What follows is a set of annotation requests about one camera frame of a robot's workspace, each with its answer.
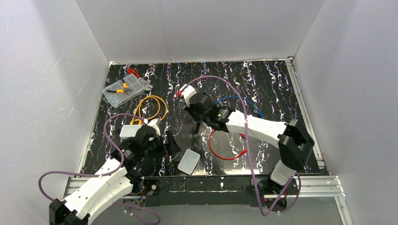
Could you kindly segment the black adapter with cable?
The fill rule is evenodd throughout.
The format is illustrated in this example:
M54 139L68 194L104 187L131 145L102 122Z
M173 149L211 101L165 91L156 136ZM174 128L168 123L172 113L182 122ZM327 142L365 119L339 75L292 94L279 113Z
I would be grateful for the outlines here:
M202 124L202 121L200 121L200 120L196 120L195 121L195 127L194 127L194 134L195 135L199 133L199 129L200 129L201 124Z

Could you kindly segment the white network switch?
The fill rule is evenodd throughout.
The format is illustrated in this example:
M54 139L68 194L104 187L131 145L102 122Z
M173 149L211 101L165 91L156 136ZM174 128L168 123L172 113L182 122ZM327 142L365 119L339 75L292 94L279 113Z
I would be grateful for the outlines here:
M199 159L200 154L192 150L186 150L177 168L180 172L186 175L192 175Z
M142 125L124 125L119 134L121 141L134 137L141 127Z

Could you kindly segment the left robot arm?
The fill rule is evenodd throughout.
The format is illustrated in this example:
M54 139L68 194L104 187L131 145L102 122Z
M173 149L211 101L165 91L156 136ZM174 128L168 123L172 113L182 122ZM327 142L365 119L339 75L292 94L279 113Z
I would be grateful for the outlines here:
M170 131L160 135L157 125L124 125L120 151L111 157L81 187L49 205L51 225L89 225L105 209L128 194L149 191L144 179L156 174L156 163L181 152Z

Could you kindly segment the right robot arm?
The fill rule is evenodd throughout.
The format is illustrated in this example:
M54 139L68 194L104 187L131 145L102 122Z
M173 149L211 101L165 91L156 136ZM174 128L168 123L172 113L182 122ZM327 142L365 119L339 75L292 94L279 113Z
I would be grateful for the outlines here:
M180 91L179 95L185 101L184 109L195 120L206 123L216 131L244 134L278 148L281 159L270 175L275 184L285 185L295 172L302 171L307 165L315 142L297 119L276 122L244 116L238 110L216 106L209 95L195 90Z

